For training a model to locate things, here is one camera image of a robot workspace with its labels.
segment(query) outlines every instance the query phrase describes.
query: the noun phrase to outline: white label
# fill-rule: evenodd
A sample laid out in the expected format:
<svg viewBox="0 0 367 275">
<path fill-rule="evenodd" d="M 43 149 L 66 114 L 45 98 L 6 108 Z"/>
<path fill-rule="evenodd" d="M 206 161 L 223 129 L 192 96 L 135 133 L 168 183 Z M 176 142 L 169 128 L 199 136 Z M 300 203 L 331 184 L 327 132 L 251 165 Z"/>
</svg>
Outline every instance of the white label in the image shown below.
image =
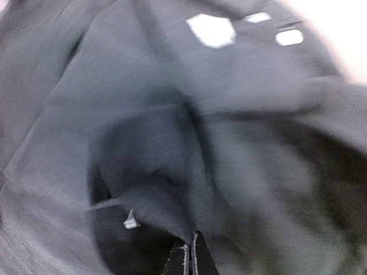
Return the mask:
<svg viewBox="0 0 367 275">
<path fill-rule="evenodd" d="M 136 227 L 140 226 L 140 224 L 138 224 L 138 222 L 134 218 L 134 215 L 132 213 L 132 209 L 131 209 L 129 215 L 127 216 L 126 221 L 124 221 L 124 226 L 125 226 L 126 229 L 133 229 L 133 228 L 136 228 Z"/>
<path fill-rule="evenodd" d="M 304 36 L 299 30 L 286 30 L 278 33 L 275 39 L 280 46 L 290 46 L 302 43 Z"/>
<path fill-rule="evenodd" d="M 186 23 L 207 47 L 220 49 L 235 43 L 237 34 L 228 18 L 199 14 L 186 20 Z"/>
<path fill-rule="evenodd" d="M 268 13 L 255 13 L 255 14 L 246 16 L 243 19 L 247 22 L 256 24 L 256 23 L 270 20 L 271 16 Z"/>
</svg>

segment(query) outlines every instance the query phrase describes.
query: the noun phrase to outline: black fabric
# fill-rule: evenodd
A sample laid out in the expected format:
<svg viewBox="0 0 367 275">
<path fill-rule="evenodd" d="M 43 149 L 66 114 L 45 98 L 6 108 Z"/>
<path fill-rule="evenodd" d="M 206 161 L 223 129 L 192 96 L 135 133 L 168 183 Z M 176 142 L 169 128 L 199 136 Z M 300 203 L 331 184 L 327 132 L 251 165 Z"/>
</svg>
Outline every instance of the black fabric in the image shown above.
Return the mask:
<svg viewBox="0 0 367 275">
<path fill-rule="evenodd" d="M 194 229 L 221 275 L 364 274 L 366 88 L 287 10 L 247 3 L 9 6 L 4 274 L 160 274 Z M 200 13 L 230 17 L 235 43 L 200 43 Z M 278 45 L 284 25 L 304 41 Z"/>
</svg>

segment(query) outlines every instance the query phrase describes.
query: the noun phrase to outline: white tag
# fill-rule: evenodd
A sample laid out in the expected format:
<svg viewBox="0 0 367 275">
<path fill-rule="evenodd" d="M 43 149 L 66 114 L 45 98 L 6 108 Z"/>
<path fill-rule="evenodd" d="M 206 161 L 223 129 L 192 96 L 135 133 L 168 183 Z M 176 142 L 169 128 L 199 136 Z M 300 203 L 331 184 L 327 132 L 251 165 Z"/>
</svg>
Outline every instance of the white tag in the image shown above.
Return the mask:
<svg viewBox="0 0 367 275">
<path fill-rule="evenodd" d="M 271 16 L 268 13 L 255 13 L 249 16 L 246 16 L 245 18 L 243 18 L 243 20 L 250 22 L 250 23 L 260 23 L 263 21 L 267 21 L 270 20 Z"/>
<path fill-rule="evenodd" d="M 126 221 L 124 221 L 124 225 L 125 225 L 126 229 L 133 229 L 133 228 L 136 228 L 136 227 L 140 226 L 140 224 L 138 224 L 136 219 L 134 218 L 134 215 L 132 213 L 132 209 L 130 210 L 130 213 L 127 216 Z"/>
<path fill-rule="evenodd" d="M 186 23 L 207 47 L 220 49 L 235 43 L 237 33 L 228 18 L 199 14 L 186 20 Z"/>
<path fill-rule="evenodd" d="M 304 36 L 299 30 L 286 30 L 278 33 L 275 39 L 280 46 L 290 46 L 302 43 Z"/>
</svg>

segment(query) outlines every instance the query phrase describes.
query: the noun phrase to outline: white patch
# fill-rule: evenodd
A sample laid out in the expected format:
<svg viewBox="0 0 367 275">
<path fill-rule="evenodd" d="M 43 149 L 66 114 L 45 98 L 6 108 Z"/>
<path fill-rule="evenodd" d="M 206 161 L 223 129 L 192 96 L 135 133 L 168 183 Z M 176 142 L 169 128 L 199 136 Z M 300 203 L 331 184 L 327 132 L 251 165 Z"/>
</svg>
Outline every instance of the white patch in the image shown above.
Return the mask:
<svg viewBox="0 0 367 275">
<path fill-rule="evenodd" d="M 130 210 L 130 213 L 127 216 L 126 221 L 124 221 L 124 225 L 125 225 L 126 229 L 133 229 L 133 228 L 136 228 L 136 227 L 140 226 L 140 224 L 138 224 L 136 219 L 134 218 L 134 215 L 132 213 L 132 209 Z"/>
<path fill-rule="evenodd" d="M 268 13 L 255 13 L 243 18 L 243 20 L 250 22 L 250 23 L 260 23 L 263 21 L 268 21 L 271 19 L 271 16 Z"/>
<path fill-rule="evenodd" d="M 275 39 L 280 46 L 290 46 L 302 43 L 304 36 L 300 30 L 286 30 L 278 33 Z"/>
<path fill-rule="evenodd" d="M 204 46 L 220 49 L 235 43 L 237 33 L 228 18 L 199 14 L 186 23 Z"/>
</svg>

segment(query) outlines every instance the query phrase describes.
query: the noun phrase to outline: dark gray fabric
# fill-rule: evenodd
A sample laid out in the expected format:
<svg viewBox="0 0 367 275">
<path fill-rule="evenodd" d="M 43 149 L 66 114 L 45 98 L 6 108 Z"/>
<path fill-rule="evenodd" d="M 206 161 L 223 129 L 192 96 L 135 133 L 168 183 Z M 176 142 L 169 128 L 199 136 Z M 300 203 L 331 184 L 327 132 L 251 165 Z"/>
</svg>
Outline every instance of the dark gray fabric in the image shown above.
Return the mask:
<svg viewBox="0 0 367 275">
<path fill-rule="evenodd" d="M 90 138 L 167 105 L 192 116 L 188 207 L 222 275 L 364 274 L 364 174 L 333 172 L 342 151 L 365 161 L 365 87 L 277 4 L 238 10 L 273 16 L 252 25 L 217 2 L 13 2 L 0 22 L 4 274 L 110 273 L 89 216 Z M 236 43 L 204 47 L 185 22 L 199 13 L 233 19 Z M 304 42 L 281 47 L 290 23 Z"/>
</svg>

